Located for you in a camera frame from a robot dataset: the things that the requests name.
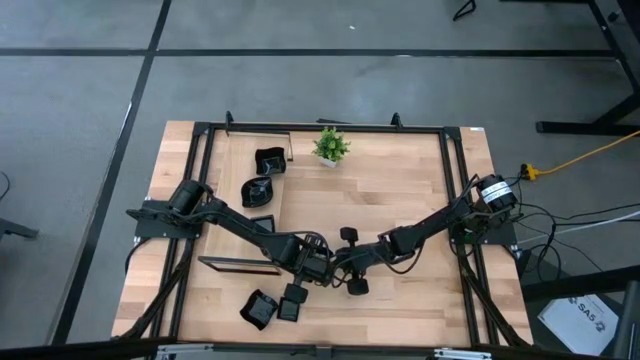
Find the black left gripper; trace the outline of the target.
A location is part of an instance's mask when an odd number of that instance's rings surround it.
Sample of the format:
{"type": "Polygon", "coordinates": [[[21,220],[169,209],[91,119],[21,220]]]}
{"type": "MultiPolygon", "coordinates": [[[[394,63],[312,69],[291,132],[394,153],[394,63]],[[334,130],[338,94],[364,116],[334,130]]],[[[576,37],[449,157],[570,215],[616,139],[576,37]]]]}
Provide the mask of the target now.
{"type": "Polygon", "coordinates": [[[334,253],[321,234],[305,233],[299,250],[298,257],[292,264],[294,280],[286,285],[284,292],[284,298],[295,304],[305,303],[308,297],[308,290],[302,286],[303,282],[327,287],[333,279],[331,259],[334,253]]]}

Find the grey furniture leg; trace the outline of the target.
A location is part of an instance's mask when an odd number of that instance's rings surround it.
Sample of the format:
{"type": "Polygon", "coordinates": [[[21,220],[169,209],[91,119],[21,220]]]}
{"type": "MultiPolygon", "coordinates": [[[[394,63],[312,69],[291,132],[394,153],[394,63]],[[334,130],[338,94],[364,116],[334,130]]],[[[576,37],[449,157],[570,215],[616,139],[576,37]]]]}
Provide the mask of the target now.
{"type": "Polygon", "coordinates": [[[0,218],[0,241],[5,235],[16,235],[25,239],[34,239],[39,234],[37,229],[0,218]]]}

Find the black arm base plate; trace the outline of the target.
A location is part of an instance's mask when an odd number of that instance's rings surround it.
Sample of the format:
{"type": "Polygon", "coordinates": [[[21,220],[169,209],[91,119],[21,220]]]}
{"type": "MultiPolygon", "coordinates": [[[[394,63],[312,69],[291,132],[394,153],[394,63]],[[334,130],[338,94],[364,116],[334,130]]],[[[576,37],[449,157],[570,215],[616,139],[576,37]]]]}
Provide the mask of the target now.
{"type": "Polygon", "coordinates": [[[451,228],[450,237],[454,244],[464,245],[515,245],[516,235],[511,222],[489,223],[476,227],[456,224],[451,228]]]}
{"type": "Polygon", "coordinates": [[[168,210],[168,202],[145,200],[138,210],[129,209],[126,213],[137,221],[135,235],[140,238],[199,238],[202,225],[177,226],[162,221],[158,212],[168,210]]]}

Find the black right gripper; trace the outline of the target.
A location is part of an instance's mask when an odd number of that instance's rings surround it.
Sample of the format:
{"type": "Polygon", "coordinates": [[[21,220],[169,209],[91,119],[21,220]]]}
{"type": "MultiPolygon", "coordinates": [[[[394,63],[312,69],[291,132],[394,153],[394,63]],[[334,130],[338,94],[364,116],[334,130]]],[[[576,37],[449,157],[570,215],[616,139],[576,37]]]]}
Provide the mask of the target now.
{"type": "Polygon", "coordinates": [[[342,227],[340,237],[348,246],[336,251],[331,266],[333,274],[337,271],[343,274],[333,276],[331,287],[337,289],[346,284],[350,295],[366,295],[369,292],[368,282],[364,278],[366,271],[388,259],[388,245],[383,241],[357,245],[358,231],[351,227],[342,227]]]}

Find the green plant in white pot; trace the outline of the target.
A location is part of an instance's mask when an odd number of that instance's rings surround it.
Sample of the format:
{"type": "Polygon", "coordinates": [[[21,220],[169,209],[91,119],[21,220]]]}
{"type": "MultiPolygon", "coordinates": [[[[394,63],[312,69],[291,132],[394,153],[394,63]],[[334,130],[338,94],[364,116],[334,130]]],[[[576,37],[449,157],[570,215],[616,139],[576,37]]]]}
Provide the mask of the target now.
{"type": "Polygon", "coordinates": [[[350,141],[346,141],[344,134],[338,132],[336,127],[324,127],[320,132],[320,138],[313,141],[315,148],[312,153],[320,162],[328,167],[335,168],[350,152],[350,141]]]}

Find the grey metal post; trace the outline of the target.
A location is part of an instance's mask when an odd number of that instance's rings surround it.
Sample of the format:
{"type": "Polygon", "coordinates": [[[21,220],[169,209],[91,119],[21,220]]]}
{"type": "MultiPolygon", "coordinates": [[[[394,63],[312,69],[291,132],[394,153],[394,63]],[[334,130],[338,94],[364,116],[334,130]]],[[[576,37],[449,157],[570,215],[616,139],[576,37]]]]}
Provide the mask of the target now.
{"type": "Polygon", "coordinates": [[[640,360],[640,281],[628,283],[614,338],[613,357],[640,360]]]}

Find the black desk base bar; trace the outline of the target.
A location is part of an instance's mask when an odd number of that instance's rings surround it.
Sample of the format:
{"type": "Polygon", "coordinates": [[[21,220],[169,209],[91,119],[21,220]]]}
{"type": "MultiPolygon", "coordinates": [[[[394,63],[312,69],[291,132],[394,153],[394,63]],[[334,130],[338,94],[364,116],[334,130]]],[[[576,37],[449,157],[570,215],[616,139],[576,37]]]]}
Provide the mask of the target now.
{"type": "Polygon", "coordinates": [[[639,109],[640,92],[635,92],[593,122],[539,121],[535,129],[546,134],[627,136],[640,131],[640,125],[619,125],[618,122],[639,109]]]}
{"type": "Polygon", "coordinates": [[[640,282],[640,265],[523,285],[521,292],[525,300],[580,297],[620,292],[632,281],[640,282]]]}

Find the black overhead rig bar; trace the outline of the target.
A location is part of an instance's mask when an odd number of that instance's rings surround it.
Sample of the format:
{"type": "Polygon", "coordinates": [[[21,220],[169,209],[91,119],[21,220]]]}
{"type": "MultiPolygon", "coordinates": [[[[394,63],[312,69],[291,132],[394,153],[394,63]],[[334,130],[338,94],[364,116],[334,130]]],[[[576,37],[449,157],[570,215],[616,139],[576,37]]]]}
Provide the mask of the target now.
{"type": "Polygon", "coordinates": [[[0,349],[0,360],[115,360],[186,352],[251,352],[309,355],[321,360],[341,355],[422,356],[458,360],[640,360],[640,346],[626,355],[590,356],[535,346],[476,344],[470,347],[295,345],[234,342],[178,342],[172,337],[116,339],[88,343],[0,349]]]}

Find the black bent floor rod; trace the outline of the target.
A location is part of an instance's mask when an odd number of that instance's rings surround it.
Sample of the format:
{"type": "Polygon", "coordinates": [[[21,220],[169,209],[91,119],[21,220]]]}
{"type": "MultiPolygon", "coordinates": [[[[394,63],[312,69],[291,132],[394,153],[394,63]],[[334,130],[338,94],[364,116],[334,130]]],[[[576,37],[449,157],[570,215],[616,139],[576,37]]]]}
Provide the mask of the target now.
{"type": "Polygon", "coordinates": [[[477,8],[476,0],[465,0],[460,8],[454,13],[452,20],[454,22],[463,17],[472,14],[477,8]]]}

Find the wooden shelf with black frame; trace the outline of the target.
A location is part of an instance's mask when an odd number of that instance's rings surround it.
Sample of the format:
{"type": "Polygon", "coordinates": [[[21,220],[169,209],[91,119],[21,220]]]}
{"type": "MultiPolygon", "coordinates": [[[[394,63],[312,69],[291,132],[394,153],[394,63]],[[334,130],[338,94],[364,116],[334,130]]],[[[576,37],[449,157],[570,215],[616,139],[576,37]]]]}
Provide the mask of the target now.
{"type": "MultiPolygon", "coordinates": [[[[265,205],[257,208],[242,206],[241,188],[248,180],[256,178],[257,165],[255,153],[261,149],[281,147],[289,154],[289,137],[286,134],[218,132],[214,138],[214,154],[210,169],[213,175],[207,183],[213,188],[214,195],[230,208],[247,218],[271,215],[274,228],[280,228],[279,220],[284,193],[284,175],[271,177],[273,197],[265,205]]],[[[266,264],[261,251],[244,239],[219,226],[207,224],[207,237],[202,256],[220,258],[216,265],[220,270],[250,271],[275,275],[281,271],[266,264]]]]}

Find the white paper sign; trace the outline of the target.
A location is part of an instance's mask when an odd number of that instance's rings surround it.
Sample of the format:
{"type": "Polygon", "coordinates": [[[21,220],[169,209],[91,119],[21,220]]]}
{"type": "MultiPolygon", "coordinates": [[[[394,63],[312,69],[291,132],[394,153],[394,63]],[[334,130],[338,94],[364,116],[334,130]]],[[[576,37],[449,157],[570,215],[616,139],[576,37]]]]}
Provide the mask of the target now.
{"type": "Polygon", "coordinates": [[[604,354],[619,321],[597,295],[554,299],[537,318],[571,352],[592,356],[604,354]]]}

